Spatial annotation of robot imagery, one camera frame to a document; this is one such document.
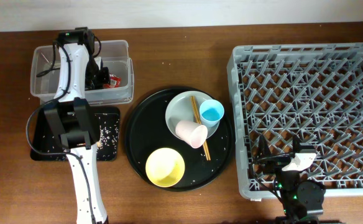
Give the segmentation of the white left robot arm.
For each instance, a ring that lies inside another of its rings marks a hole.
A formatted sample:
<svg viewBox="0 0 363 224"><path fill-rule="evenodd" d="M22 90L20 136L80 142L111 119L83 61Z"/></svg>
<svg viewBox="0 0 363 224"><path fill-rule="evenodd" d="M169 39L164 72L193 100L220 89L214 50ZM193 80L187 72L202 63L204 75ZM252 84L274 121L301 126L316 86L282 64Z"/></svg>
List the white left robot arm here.
<svg viewBox="0 0 363 224"><path fill-rule="evenodd" d="M60 76L54 99L34 112L45 115L61 152L71 167L77 203L77 223L107 223L97 171L98 119L85 98L86 90L101 89L111 82L108 68L95 53L100 40L87 27L59 33L53 54L60 57Z"/></svg>

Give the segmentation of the red snack wrapper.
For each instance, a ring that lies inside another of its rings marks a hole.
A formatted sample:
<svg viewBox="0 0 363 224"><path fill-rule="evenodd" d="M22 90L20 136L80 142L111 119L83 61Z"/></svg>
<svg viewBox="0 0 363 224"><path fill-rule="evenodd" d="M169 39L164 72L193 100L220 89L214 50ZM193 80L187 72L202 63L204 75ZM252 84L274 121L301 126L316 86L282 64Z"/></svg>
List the red snack wrapper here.
<svg viewBox="0 0 363 224"><path fill-rule="evenodd" d="M116 75L109 74L109 81L103 85L103 88L117 88L120 86L122 79Z"/></svg>

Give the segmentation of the yellow plastic bowl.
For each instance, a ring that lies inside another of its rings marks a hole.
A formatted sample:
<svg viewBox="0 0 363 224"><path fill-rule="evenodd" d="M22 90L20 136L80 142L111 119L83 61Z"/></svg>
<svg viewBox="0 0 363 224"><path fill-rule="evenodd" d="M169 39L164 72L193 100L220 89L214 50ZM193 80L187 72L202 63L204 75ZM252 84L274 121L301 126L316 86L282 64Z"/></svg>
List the yellow plastic bowl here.
<svg viewBox="0 0 363 224"><path fill-rule="evenodd" d="M157 187L172 187L185 173L185 161L174 149L163 147L150 154L145 163L148 179Z"/></svg>

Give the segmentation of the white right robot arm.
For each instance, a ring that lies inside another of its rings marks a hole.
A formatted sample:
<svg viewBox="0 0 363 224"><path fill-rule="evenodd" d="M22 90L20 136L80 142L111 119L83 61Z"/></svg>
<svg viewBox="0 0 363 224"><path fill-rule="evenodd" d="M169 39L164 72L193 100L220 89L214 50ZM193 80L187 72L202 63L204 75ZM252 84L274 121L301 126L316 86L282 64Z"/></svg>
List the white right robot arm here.
<svg viewBox="0 0 363 224"><path fill-rule="evenodd" d="M275 223L319 223L326 187L315 180L301 178L301 173L315 158L315 147L296 135L292 137L292 151L281 154L272 154L265 136L260 135L253 164L260 166L264 174L275 176L269 192L276 196L284 212Z"/></svg>

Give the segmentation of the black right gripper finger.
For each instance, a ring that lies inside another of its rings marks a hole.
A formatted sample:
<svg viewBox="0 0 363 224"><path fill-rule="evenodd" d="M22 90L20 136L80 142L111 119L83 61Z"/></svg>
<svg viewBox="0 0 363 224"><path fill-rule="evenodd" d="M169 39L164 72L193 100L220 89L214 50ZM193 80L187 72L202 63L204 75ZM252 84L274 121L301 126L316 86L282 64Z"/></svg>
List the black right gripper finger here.
<svg viewBox="0 0 363 224"><path fill-rule="evenodd" d="M293 135L292 149L293 153L303 153L309 150L309 146L302 144L301 139L297 135Z"/></svg>
<svg viewBox="0 0 363 224"><path fill-rule="evenodd" d="M269 157L272 153L268 147L267 140L263 134L259 137L256 157Z"/></svg>

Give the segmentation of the pink plastic cup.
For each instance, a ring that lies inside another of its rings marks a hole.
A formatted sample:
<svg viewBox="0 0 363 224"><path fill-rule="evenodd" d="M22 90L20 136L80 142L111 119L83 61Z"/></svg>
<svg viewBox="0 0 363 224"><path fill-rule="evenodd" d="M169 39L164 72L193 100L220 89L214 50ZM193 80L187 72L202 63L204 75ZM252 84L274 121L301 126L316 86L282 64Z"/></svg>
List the pink plastic cup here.
<svg viewBox="0 0 363 224"><path fill-rule="evenodd" d="M204 143L204 137L207 138L208 136L206 126L187 120L179 121L175 132L181 140L194 149L201 147Z"/></svg>

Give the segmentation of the light blue plastic cup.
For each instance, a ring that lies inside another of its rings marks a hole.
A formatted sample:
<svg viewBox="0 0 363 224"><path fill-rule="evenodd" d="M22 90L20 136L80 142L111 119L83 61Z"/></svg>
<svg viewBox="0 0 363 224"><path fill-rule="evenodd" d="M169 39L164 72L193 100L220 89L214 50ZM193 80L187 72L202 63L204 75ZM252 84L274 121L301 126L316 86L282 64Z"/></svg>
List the light blue plastic cup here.
<svg viewBox="0 0 363 224"><path fill-rule="evenodd" d="M217 100L206 100L199 108L201 123L211 128L219 123L224 116L224 107Z"/></svg>

